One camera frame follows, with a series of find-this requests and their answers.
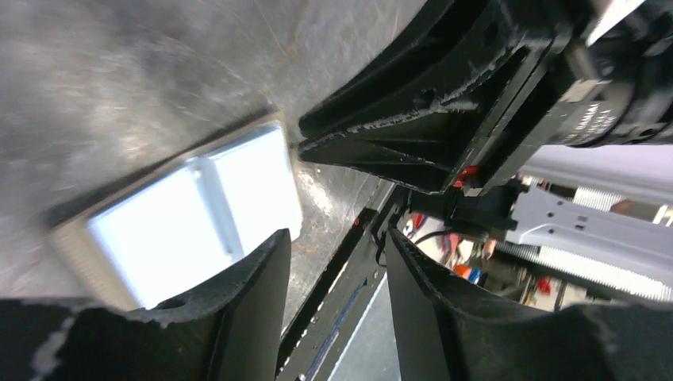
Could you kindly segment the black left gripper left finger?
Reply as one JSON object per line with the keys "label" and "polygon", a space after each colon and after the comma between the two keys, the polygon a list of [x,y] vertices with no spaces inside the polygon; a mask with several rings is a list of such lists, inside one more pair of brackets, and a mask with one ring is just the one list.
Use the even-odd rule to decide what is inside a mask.
{"label": "black left gripper left finger", "polygon": [[290,234],[154,310],[81,298],[1,303],[4,380],[273,380]]}

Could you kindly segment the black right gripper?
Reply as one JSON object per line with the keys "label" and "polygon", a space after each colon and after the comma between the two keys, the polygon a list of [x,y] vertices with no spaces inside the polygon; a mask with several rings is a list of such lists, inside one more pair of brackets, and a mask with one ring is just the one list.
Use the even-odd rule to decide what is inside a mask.
{"label": "black right gripper", "polygon": [[300,118],[299,155],[425,193],[479,196],[552,144],[564,114],[608,84],[560,1],[427,1]]}

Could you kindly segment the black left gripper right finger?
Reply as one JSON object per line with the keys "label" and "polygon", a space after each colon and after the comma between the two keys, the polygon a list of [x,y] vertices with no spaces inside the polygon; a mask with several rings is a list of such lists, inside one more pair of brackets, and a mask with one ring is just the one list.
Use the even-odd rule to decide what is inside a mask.
{"label": "black left gripper right finger", "polygon": [[490,293],[390,229],[385,244],[404,380],[669,380],[672,308],[547,312]]}

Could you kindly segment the beige card holder wallet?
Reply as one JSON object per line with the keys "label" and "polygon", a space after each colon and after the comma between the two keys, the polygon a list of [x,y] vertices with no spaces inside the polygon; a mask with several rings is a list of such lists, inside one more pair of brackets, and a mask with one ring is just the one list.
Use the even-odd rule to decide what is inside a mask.
{"label": "beige card holder wallet", "polygon": [[99,302],[151,309],[233,266],[302,206],[280,112],[200,144],[57,225],[63,262]]}

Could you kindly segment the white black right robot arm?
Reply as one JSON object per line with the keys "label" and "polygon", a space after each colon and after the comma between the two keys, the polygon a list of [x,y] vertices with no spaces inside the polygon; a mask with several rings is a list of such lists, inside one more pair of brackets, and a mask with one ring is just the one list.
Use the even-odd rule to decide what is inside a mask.
{"label": "white black right robot arm", "polygon": [[428,1],[304,114],[301,160],[482,195],[541,147],[672,142],[672,4],[604,36],[589,1]]}

